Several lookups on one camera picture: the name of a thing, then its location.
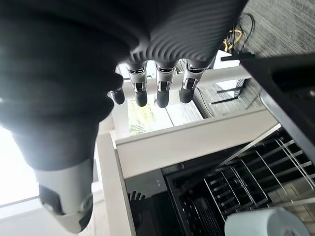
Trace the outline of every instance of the metal wire rack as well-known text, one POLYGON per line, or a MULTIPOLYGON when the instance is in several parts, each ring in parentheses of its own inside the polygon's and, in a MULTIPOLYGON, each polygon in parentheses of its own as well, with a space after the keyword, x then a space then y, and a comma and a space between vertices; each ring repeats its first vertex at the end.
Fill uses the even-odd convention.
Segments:
POLYGON ((222 222, 232 213, 284 207, 315 236, 314 178, 313 163, 278 124, 207 172, 203 183, 191 189, 191 196, 197 196, 185 203, 191 231, 223 236, 222 222))

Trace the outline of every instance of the robotic arm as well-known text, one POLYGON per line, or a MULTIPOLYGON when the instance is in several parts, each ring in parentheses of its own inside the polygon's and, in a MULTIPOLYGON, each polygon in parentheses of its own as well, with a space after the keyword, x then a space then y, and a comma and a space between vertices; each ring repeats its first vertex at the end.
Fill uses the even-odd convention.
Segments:
POLYGON ((113 109, 109 91, 124 102, 116 65, 128 65, 145 106, 146 61, 156 61, 157 102, 166 107, 176 62, 187 59, 180 97, 187 103, 246 2, 0 2, 0 125, 33 168, 43 205, 68 231, 82 231, 91 217, 98 124, 113 109))

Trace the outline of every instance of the white wall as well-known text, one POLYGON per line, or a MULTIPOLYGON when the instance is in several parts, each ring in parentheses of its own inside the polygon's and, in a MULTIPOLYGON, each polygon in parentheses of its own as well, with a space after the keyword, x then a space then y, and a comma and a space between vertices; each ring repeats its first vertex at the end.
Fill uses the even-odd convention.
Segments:
POLYGON ((33 199, 0 208, 0 236, 108 236, 107 211, 101 188, 101 182, 92 185, 93 215, 79 235, 67 232, 43 208, 39 199, 33 199))
POLYGON ((74 236, 64 230, 45 209, 0 221, 1 236, 74 236))

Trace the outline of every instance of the window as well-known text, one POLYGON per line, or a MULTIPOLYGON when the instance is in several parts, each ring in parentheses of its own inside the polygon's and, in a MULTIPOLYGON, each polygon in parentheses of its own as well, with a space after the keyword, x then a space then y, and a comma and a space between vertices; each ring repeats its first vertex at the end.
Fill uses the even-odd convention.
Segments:
MULTIPOLYGON (((94 154, 93 180, 98 181, 97 149, 94 154)), ((11 132, 0 126, 0 206, 39 195, 35 174, 25 162, 11 132)))
POLYGON ((177 91, 170 92, 170 102, 166 108, 160 108, 156 103, 156 99, 155 94, 148 95, 148 103, 144 107, 139 107, 134 98, 128 99, 130 135, 147 133, 202 120, 202 116, 194 102, 191 101, 188 104, 180 103, 177 91))

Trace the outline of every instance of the metal rod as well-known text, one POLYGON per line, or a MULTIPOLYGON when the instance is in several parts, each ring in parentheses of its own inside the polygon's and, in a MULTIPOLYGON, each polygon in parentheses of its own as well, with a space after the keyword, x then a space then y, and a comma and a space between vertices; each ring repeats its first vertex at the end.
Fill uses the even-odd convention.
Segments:
POLYGON ((305 205, 305 204, 312 204, 315 203, 315 197, 312 198, 306 198, 302 200, 292 201, 288 203, 280 203, 276 204, 276 207, 292 207, 292 206, 299 206, 299 205, 305 205))
POLYGON ((213 201, 215 202, 215 204, 216 204, 216 206, 217 206, 217 208, 218 208, 218 211, 220 212, 220 214, 221 214, 221 216, 222 216, 222 219, 223 219, 224 222, 225 222, 225 218, 223 217, 222 212, 221 212, 221 210, 220 210, 220 207, 218 206, 217 201, 215 200, 215 197, 213 196, 213 194, 212 194, 212 192, 211 192, 211 189, 210 189, 210 187, 209 187, 209 185, 208 185, 208 183, 207 183, 207 180, 204 178, 203 181, 206 183, 206 186, 207 186, 207 188, 208 188, 208 190, 209 190, 209 192, 210 192, 210 195, 211 195, 211 197, 213 198, 213 201))
POLYGON ((206 219, 206 224, 210 228, 209 235, 212 235, 213 233, 218 233, 216 229, 216 225, 213 223, 212 217, 208 214, 209 210, 202 209, 201 212, 203 212, 204 218, 206 219))
POLYGON ((207 215, 202 210, 201 210, 200 214, 202 215, 202 218, 204 219, 203 223, 206 226, 205 230, 208 231, 209 235, 211 235, 211 233, 213 233, 213 232, 212 232, 211 225, 210 225, 210 222, 209 222, 207 215))
POLYGON ((261 192, 263 193, 263 195, 265 195, 266 200, 268 200, 268 197, 266 195, 266 193, 262 190, 260 184, 258 183, 258 181, 256 180, 256 178, 254 177, 254 175, 251 173, 251 171, 249 170, 249 168, 247 167, 247 165, 245 164, 245 162, 241 159, 241 162, 243 163, 243 165, 245 166, 245 169, 250 173, 251 177, 253 178, 253 180, 256 182, 257 186, 259 187, 259 189, 261 190, 261 192))
MULTIPOLYGON (((310 175, 310 178, 315 178, 315 174, 311 174, 311 175, 310 175)), ((304 177, 297 178, 297 179, 294 180, 294 182, 295 182, 295 181, 301 181, 301 180, 304 180, 304 177)), ((290 183, 292 183, 292 181, 288 181, 288 182, 285 182, 285 183, 283 183, 283 184, 286 185, 286 184, 290 184, 290 183)), ((271 191, 273 191, 273 190, 274 190, 273 187, 265 188, 265 191, 266 191, 266 192, 271 192, 271 191)))
POLYGON ((199 220, 200 220, 200 222, 201 222, 201 224, 202 224, 202 227, 204 228, 204 230, 206 230, 206 227, 204 226, 204 224, 203 224, 203 222, 202 222, 202 220, 201 220, 201 218, 200 218, 199 211, 197 210, 195 203, 193 202, 192 199, 188 199, 188 200, 190 200, 190 202, 192 203, 192 205, 193 205, 193 207, 194 207, 194 209, 195 209, 195 211, 196 211, 196 213, 197 213, 197 215, 198 215, 198 218, 199 218, 199 220))
POLYGON ((215 179, 215 180, 213 180, 213 181, 210 182, 210 185, 213 185, 213 184, 215 184, 215 183, 217 183, 217 182, 219 182, 219 181, 220 181, 219 179, 215 179))
MULTIPOLYGON (((301 165, 301 167, 304 168, 304 167, 311 166, 311 165, 312 165, 312 162, 311 162, 311 161, 308 161, 308 162, 303 163, 303 164, 301 165)), ((278 172, 278 173, 275 174, 275 176, 276 176, 276 178, 278 178, 278 177, 287 175, 287 174, 289 174, 289 173, 291 173, 291 172, 294 172, 294 171, 297 171, 297 168, 296 168, 296 167, 292 167, 292 168, 290 168, 290 169, 286 169, 285 171, 278 172)), ((266 182, 266 181, 271 180, 271 179, 272 179, 272 177, 271 177, 271 176, 268 176, 268 177, 263 178, 263 179, 261 180, 261 182, 266 182)))
MULTIPOLYGON (((279 144, 283 142, 281 140, 276 140, 277 144, 279 146, 281 146, 279 144)), ((296 168, 299 170, 299 172, 302 174, 302 176, 306 179, 307 183, 311 186, 311 188, 314 190, 314 182, 312 179, 309 178, 309 175, 306 173, 306 171, 304 170, 304 168, 301 166, 300 162, 293 156, 292 152, 290 151, 290 149, 288 149, 287 147, 285 147, 285 149, 289 152, 289 154, 285 151, 285 149, 283 147, 281 147, 281 149, 285 152, 285 154, 290 158, 290 160, 293 162, 293 164, 296 166, 296 168)))
POLYGON ((233 91, 239 91, 245 89, 246 86, 241 86, 241 87, 236 87, 236 88, 230 88, 230 89, 225 89, 225 90, 219 90, 217 93, 223 93, 223 92, 233 92, 233 91))
POLYGON ((233 193, 233 195, 234 195, 234 197, 235 197, 236 201, 237 201, 237 202, 238 202, 238 204, 240 205, 241 203, 240 203, 240 201, 238 200, 238 198, 237 198, 237 196, 236 196, 235 192, 233 191, 233 189, 232 189, 232 187, 231 187, 230 183, 227 181, 227 179, 226 179, 225 175, 224 175, 222 172, 221 172, 221 174, 222 174, 223 178, 225 179, 225 181, 226 181, 227 185, 229 186, 230 190, 232 191, 232 193, 233 193))
MULTIPOLYGON (((302 150, 297 151, 297 152, 294 153, 293 155, 294 155, 294 156, 298 156, 298 155, 301 155, 301 154, 303 154, 303 151, 302 151, 302 150)), ((287 161, 287 160, 290 160, 290 158, 289 158, 288 156, 286 156, 286 157, 284 157, 284 158, 281 158, 281 159, 279 159, 278 161, 275 161, 275 162, 273 162, 273 163, 270 163, 270 164, 269 164, 269 167, 273 167, 273 166, 279 165, 279 164, 281 164, 281 163, 283 163, 283 162, 285 162, 285 161, 287 161)), ((252 173, 253 173, 253 174, 257 174, 257 173, 259 173, 259 172, 261 172, 261 171, 264 171, 264 170, 266 170, 266 169, 267 169, 267 167, 266 167, 266 166, 263 166, 263 167, 261 167, 261 168, 255 170, 255 171, 253 171, 252 173)))
MULTIPOLYGON (((285 143, 284 146, 289 146, 289 145, 291 145, 291 144, 293 144, 293 143, 294 143, 294 140, 291 140, 291 141, 285 143)), ((262 157, 263 159, 265 159, 266 157, 271 156, 271 155, 277 153, 278 151, 280 151, 281 148, 282 148, 282 147, 276 147, 275 149, 269 151, 268 153, 262 155, 261 157, 262 157)), ((249 163, 247 163, 247 165, 250 166, 250 165, 252 165, 252 164, 255 164, 257 161, 259 161, 259 158, 255 159, 255 160, 253 160, 253 161, 251 161, 251 162, 249 162, 249 163)))
POLYGON ((273 177, 276 179, 276 181, 278 182, 278 184, 280 185, 280 187, 284 190, 285 194, 288 195, 287 191, 285 190, 285 188, 283 187, 283 185, 280 183, 280 181, 278 180, 278 178, 275 176, 274 172, 269 168, 268 164, 265 162, 265 160, 261 157, 261 155, 258 153, 258 151, 255 151, 257 153, 257 155, 260 157, 260 159, 263 161, 263 163, 267 166, 268 170, 271 172, 271 174, 273 175, 273 177))
POLYGON ((213 189, 213 191, 214 191, 214 192, 217 192, 218 190, 223 189, 224 187, 227 187, 227 184, 221 185, 221 186, 219 186, 219 187, 216 187, 216 188, 213 189))
POLYGON ((227 191, 225 191, 224 193, 217 195, 217 198, 224 197, 224 196, 228 195, 229 193, 231 193, 231 191, 230 191, 230 190, 227 190, 227 191))
POLYGON ((254 141, 252 141, 251 143, 249 143, 248 145, 246 145, 245 147, 243 147, 242 149, 240 149, 239 151, 237 151, 236 153, 234 153, 233 155, 231 155, 229 158, 227 158, 226 160, 222 161, 218 167, 225 165, 227 162, 233 160, 235 157, 237 157, 238 155, 240 155, 241 153, 245 152, 246 150, 250 149, 251 147, 253 147, 255 144, 259 143, 260 141, 264 140, 265 138, 267 138, 269 135, 271 135, 272 133, 274 133, 275 131, 277 131, 278 129, 281 128, 281 124, 277 124, 276 126, 272 127, 271 129, 269 129, 267 132, 265 132, 264 134, 262 134, 261 136, 259 136, 257 139, 255 139, 254 141))
POLYGON ((223 102, 230 102, 230 101, 233 101, 235 99, 238 99, 238 97, 233 97, 233 98, 228 98, 228 99, 221 100, 221 101, 211 102, 210 104, 211 105, 215 105, 215 104, 220 104, 220 103, 223 103, 223 102))
POLYGON ((205 198, 204 199, 205 200, 205 202, 206 202, 206 204, 209 206, 209 214, 210 214, 210 216, 211 216, 211 219, 212 219, 212 221, 213 221, 213 223, 214 223, 214 225, 215 225, 215 228, 217 229, 217 231, 218 231, 218 233, 220 234, 220 235, 224 235, 224 233, 222 234, 222 231, 221 231, 221 228, 220 228, 220 224, 219 224, 219 222, 218 222, 218 219, 217 219, 217 215, 214 213, 214 209, 212 208, 212 205, 209 203, 209 201, 208 201, 208 199, 207 198, 205 198))
POLYGON ((223 206, 225 206, 226 204, 229 204, 230 202, 232 202, 232 201, 234 201, 234 200, 235 200, 235 198, 234 198, 234 197, 229 198, 229 199, 228 199, 228 200, 226 200, 225 202, 220 203, 220 205, 221 205, 221 207, 223 207, 223 206))
POLYGON ((241 207, 240 204, 237 204, 237 205, 235 205, 235 206, 232 206, 232 207, 230 207, 228 210, 225 211, 225 214, 226 214, 226 215, 229 215, 229 214, 231 214, 233 211, 235 211, 235 210, 236 210, 237 208, 239 208, 239 207, 241 207))
POLYGON ((244 189, 244 191, 246 192, 246 194, 248 195, 250 201, 252 204, 256 205, 256 202, 254 200, 254 198, 252 198, 252 195, 250 194, 250 192, 248 191, 244 181, 241 179, 240 175, 238 174, 238 172, 236 171, 236 169, 234 167, 231 167, 232 172, 235 174, 235 176, 237 177, 237 179, 239 180, 242 188, 244 189))

